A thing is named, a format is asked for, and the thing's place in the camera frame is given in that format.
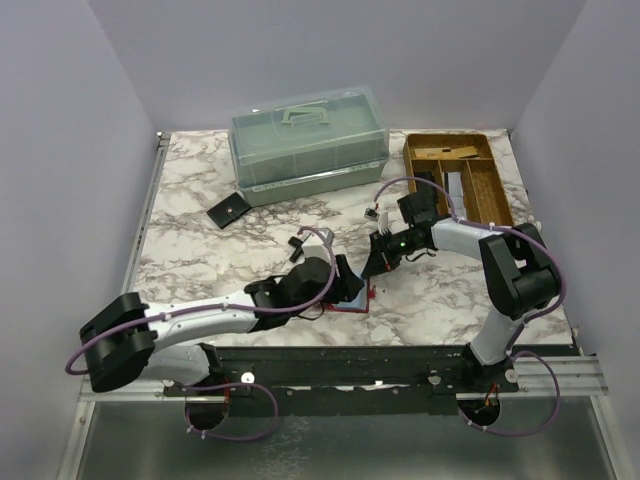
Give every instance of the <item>table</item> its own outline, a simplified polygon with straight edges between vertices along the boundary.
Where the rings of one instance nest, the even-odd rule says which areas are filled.
[[[300,225],[331,228],[354,271],[364,266],[373,224],[363,218],[382,181],[404,175],[402,148],[409,131],[391,133],[391,158],[380,183],[254,208],[225,230],[206,211],[236,190],[226,131],[172,134],[135,272],[134,290],[147,302],[176,303],[226,295],[247,283],[288,271],[287,245]],[[489,139],[516,223],[533,215],[505,130]],[[381,206],[391,228],[405,228],[390,187]],[[218,346],[455,345],[479,331],[490,306],[480,262],[438,252],[372,279],[377,296],[368,314],[326,312],[313,322],[293,319],[281,328],[219,335]],[[520,343],[571,344],[563,310],[532,322]]]

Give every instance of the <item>transparent plastic lid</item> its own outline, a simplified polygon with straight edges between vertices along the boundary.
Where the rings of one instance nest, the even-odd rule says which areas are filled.
[[[389,133],[368,87],[256,106],[231,121],[238,184],[298,178],[388,156]]]

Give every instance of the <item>wooden compartment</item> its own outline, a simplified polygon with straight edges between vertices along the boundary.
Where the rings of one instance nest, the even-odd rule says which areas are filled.
[[[474,147],[478,158],[451,158],[451,151]],[[467,217],[474,222],[497,225],[513,225],[511,209],[498,174],[495,159],[487,137],[480,134],[411,134],[404,146],[404,162],[407,175],[430,172],[440,186],[444,186],[444,174],[460,172],[464,206]],[[415,181],[409,182],[409,191],[415,192]],[[444,195],[438,193],[438,212],[449,211]]]

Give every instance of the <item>black square object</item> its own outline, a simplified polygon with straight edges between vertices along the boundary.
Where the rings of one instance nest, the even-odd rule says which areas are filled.
[[[207,210],[207,215],[209,215],[211,220],[213,220],[220,229],[224,229],[249,210],[251,210],[249,204],[236,192]]]

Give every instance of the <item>gray floor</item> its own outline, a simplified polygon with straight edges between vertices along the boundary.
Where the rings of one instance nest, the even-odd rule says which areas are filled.
[[[504,402],[496,426],[543,420],[549,399]],[[565,399],[547,432],[498,438],[459,417],[394,415],[287,417],[271,438],[251,444],[186,434],[179,403],[101,403],[81,479],[614,479],[587,398]],[[230,419],[228,433],[255,431],[263,419]]]

